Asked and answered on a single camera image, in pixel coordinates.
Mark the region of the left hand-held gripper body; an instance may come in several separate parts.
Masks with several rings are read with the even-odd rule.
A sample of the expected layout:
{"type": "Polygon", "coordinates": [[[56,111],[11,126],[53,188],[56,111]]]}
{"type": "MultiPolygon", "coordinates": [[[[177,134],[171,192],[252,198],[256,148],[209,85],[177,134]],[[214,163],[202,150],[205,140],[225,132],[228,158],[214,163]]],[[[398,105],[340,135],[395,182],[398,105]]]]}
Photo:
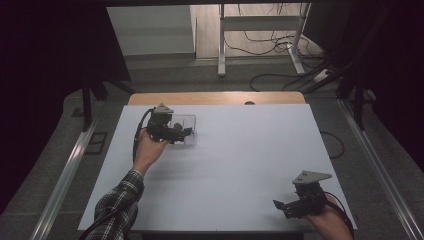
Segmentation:
{"type": "Polygon", "coordinates": [[[172,135],[179,135],[178,130],[170,128],[168,124],[174,111],[164,103],[148,110],[150,118],[147,122],[146,131],[155,142],[169,141],[172,135]]]}

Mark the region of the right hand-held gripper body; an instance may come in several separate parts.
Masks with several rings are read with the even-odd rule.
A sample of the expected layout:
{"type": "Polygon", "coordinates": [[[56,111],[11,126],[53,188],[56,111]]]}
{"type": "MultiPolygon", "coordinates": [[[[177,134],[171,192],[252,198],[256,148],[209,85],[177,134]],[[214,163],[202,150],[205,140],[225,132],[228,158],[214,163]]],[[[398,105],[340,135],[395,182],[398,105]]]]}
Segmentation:
{"type": "Polygon", "coordinates": [[[299,200],[294,206],[293,216],[318,215],[325,206],[326,197],[320,181],[330,179],[331,174],[303,170],[292,183],[299,200]]]}

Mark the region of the clear plastic box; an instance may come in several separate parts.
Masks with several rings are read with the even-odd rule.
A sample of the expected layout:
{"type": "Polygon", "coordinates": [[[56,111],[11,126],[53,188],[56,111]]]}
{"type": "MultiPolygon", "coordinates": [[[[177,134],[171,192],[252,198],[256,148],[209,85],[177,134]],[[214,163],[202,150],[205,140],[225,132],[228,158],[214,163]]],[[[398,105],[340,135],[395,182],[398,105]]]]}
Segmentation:
{"type": "Polygon", "coordinates": [[[177,145],[195,145],[196,144],[196,116],[174,114],[168,126],[173,128],[175,123],[180,123],[181,125],[183,125],[183,128],[193,129],[193,133],[190,136],[184,137],[182,142],[176,142],[176,144],[177,145]]]}

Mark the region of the person's left hand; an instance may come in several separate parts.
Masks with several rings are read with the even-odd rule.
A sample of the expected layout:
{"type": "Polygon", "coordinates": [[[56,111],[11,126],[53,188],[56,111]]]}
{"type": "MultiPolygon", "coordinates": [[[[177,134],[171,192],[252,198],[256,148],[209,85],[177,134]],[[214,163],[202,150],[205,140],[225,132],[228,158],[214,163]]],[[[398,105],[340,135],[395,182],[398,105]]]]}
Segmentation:
{"type": "Polygon", "coordinates": [[[148,169],[159,159],[168,145],[168,141],[155,142],[143,129],[140,132],[132,169],[145,175],[148,169]]]}

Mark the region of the person's right hand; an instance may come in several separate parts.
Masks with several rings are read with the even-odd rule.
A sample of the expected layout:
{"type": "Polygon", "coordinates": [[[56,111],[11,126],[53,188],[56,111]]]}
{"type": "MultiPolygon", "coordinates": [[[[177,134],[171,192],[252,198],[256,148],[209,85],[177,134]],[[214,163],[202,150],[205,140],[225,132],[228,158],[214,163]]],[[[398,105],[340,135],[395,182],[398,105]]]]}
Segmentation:
{"type": "Polygon", "coordinates": [[[335,208],[326,205],[319,215],[306,215],[309,221],[324,240],[353,240],[343,215],[335,208]]]}

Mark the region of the wooden table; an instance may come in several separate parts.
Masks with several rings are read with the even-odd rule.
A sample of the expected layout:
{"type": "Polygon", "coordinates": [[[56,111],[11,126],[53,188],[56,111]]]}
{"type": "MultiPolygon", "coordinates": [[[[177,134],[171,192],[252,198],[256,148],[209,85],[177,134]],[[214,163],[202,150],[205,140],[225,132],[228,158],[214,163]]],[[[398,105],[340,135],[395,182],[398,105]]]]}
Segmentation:
{"type": "Polygon", "coordinates": [[[137,93],[130,96],[128,104],[155,106],[166,105],[245,105],[253,102],[264,104],[305,104],[300,92],[182,92],[182,93],[137,93]]]}

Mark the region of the white table cover board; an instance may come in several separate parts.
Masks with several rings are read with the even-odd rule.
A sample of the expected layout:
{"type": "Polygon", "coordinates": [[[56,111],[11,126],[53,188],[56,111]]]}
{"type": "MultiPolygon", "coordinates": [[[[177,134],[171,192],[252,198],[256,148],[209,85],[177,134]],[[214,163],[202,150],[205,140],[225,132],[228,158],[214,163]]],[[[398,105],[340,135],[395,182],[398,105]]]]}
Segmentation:
{"type": "Polygon", "coordinates": [[[307,104],[179,105],[196,118],[192,145],[169,145],[144,178],[133,225],[143,232],[305,232],[274,203],[297,200],[302,171],[329,174],[344,196],[307,104]]]}

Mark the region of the black floor plate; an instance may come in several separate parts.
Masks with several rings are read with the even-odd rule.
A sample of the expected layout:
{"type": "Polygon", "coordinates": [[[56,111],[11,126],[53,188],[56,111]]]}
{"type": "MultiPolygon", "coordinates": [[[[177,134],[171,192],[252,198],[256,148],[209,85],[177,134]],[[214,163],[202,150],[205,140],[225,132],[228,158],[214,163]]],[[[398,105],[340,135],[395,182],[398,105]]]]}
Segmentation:
{"type": "Polygon", "coordinates": [[[107,132],[94,132],[87,144],[85,153],[87,155],[100,155],[106,144],[107,132]]]}

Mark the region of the black metal stand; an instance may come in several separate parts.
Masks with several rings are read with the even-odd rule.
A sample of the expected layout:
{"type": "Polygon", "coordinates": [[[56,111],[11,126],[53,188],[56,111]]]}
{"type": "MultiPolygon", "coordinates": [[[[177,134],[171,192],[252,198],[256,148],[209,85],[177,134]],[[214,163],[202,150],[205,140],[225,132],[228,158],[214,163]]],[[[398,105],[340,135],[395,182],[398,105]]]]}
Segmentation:
{"type": "Polygon", "coordinates": [[[302,90],[303,94],[310,94],[318,89],[326,86],[327,84],[342,78],[340,85],[336,89],[336,96],[339,99],[346,99],[352,90],[355,90],[353,119],[357,126],[363,130],[363,103],[364,103],[364,90],[365,81],[362,76],[366,54],[369,52],[372,43],[387,19],[390,11],[393,9],[393,3],[383,2],[382,5],[376,10],[376,13],[371,16],[371,23],[365,30],[360,30],[359,33],[363,34],[363,40],[358,45],[357,50],[353,53],[350,61],[339,68],[330,76],[324,78],[322,81],[302,90]]]}
{"type": "Polygon", "coordinates": [[[121,89],[128,94],[135,94],[136,90],[122,83],[121,81],[114,80],[113,78],[103,74],[97,73],[92,75],[85,75],[82,78],[82,97],[83,97],[83,117],[84,125],[83,132],[87,132],[93,123],[92,107],[91,107],[91,94],[100,101],[104,101],[108,97],[108,92],[105,87],[105,82],[121,89]]]}

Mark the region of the white cabinet panel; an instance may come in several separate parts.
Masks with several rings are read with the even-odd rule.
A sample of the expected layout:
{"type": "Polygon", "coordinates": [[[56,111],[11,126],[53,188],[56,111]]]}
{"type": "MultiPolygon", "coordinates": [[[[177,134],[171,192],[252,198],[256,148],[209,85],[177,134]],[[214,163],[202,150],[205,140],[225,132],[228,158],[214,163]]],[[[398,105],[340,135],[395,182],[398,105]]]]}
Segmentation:
{"type": "Polygon", "coordinates": [[[194,52],[188,5],[108,7],[124,56],[194,52]]]}

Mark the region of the white power strip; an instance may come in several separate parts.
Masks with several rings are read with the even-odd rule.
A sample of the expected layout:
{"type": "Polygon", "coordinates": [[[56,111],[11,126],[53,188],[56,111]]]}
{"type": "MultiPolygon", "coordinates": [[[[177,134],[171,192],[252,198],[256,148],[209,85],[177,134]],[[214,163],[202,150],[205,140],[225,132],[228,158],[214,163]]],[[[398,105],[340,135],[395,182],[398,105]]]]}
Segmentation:
{"type": "Polygon", "coordinates": [[[326,77],[328,77],[330,74],[331,74],[331,71],[330,70],[323,69],[320,73],[318,73],[314,77],[313,81],[316,82],[316,83],[318,83],[318,82],[322,81],[323,79],[325,79],[326,77]]]}

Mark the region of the black curtain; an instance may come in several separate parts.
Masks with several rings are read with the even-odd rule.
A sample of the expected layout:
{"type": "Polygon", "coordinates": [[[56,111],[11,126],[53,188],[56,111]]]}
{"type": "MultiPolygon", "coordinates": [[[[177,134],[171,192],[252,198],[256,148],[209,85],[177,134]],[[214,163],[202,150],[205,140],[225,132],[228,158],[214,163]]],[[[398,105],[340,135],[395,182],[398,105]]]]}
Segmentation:
{"type": "Polygon", "coordinates": [[[373,110],[424,172],[424,0],[326,0],[311,6],[304,36],[339,69],[336,90],[370,90],[373,110]]]}
{"type": "Polygon", "coordinates": [[[129,79],[107,8],[85,0],[0,0],[0,214],[38,160],[65,98],[129,79]]]}

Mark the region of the aluminium floor rail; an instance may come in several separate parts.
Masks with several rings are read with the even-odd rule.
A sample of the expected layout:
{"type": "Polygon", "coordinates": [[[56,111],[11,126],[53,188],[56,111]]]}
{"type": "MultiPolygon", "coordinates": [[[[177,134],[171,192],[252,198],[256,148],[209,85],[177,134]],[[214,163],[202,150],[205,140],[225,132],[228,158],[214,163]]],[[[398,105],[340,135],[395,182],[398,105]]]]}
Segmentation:
{"type": "Polygon", "coordinates": [[[47,240],[97,124],[94,119],[79,135],[29,240],[47,240]]]}
{"type": "Polygon", "coordinates": [[[424,240],[424,233],[418,226],[418,222],[408,206],[407,201],[395,186],[386,168],[383,166],[380,156],[377,154],[366,132],[361,130],[359,125],[355,122],[353,110],[349,106],[348,101],[338,100],[338,105],[347,119],[409,240],[424,240]]]}

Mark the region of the white metal desk frame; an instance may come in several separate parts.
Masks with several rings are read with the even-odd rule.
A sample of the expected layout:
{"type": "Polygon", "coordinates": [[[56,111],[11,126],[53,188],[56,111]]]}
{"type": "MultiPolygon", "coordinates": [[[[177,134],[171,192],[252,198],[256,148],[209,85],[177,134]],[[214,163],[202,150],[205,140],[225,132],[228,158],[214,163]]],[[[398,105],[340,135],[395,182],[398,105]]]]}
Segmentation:
{"type": "Polygon", "coordinates": [[[234,31],[294,31],[292,43],[287,43],[289,56],[298,75],[306,72],[298,56],[298,43],[303,32],[310,4],[300,7],[300,13],[289,16],[225,16],[225,5],[220,4],[219,9],[219,52],[218,52],[218,76],[226,74],[225,65],[225,33],[234,31]]]}

